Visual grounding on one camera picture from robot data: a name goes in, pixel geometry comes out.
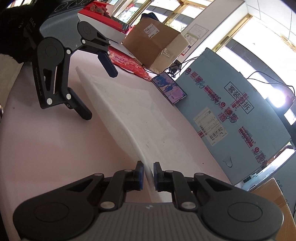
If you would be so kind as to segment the white nonwoven shopping bag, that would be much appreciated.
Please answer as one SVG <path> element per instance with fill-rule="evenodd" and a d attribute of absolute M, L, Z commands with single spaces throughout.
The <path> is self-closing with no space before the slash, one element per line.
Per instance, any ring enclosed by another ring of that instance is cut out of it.
<path fill-rule="evenodd" d="M 227 177 L 195 129 L 150 82 L 91 75 L 77 67 L 79 79 L 103 124 L 118 146 L 144 164 L 144 189 L 153 202 L 167 202 L 154 188 L 154 162 L 185 176 L 202 172 Z"/>

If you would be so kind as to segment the white and red flat box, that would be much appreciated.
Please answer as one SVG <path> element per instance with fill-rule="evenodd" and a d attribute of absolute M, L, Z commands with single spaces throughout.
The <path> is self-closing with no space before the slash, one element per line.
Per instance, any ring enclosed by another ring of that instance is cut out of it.
<path fill-rule="evenodd" d="M 81 21 L 88 22 L 95 27 L 109 42 L 109 52 L 116 49 L 127 56 L 136 59 L 136 57 L 122 44 L 126 34 L 120 31 L 116 26 L 119 24 L 116 21 L 109 19 L 90 10 L 90 6 L 87 6 L 79 11 L 78 18 Z"/>

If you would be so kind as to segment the red paper decoration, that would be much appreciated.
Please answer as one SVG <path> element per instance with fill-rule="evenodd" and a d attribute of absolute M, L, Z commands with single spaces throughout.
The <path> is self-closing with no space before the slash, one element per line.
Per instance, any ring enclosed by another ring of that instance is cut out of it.
<path fill-rule="evenodd" d="M 151 82 L 152 78 L 137 60 L 121 52 L 120 50 L 115 49 L 114 47 L 109 47 L 109 52 L 109 57 L 114 65 L 120 67 L 128 73 L 134 74 L 137 77 Z"/>

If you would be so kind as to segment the sealed brown cardboard box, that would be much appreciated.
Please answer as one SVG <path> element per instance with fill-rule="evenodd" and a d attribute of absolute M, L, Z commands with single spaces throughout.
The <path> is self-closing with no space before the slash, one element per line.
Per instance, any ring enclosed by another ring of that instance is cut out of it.
<path fill-rule="evenodd" d="M 179 57 L 189 42 L 160 21 L 142 18 L 122 44 L 145 68 L 159 74 Z"/>

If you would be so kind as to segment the smartphone with lit screen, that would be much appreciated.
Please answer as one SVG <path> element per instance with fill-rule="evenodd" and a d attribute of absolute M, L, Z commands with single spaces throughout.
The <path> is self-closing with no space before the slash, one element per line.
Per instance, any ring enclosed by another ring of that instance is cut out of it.
<path fill-rule="evenodd" d="M 166 72 L 153 77 L 152 83 L 171 104 L 176 104 L 187 96 L 184 90 Z"/>

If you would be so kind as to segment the large light blue box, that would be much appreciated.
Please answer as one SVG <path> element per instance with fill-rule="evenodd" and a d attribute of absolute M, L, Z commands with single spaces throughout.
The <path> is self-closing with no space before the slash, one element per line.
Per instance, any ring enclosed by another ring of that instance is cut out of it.
<path fill-rule="evenodd" d="M 261 94 L 210 49 L 177 79 L 178 110 L 193 126 L 231 184 L 274 157 L 291 136 Z"/>

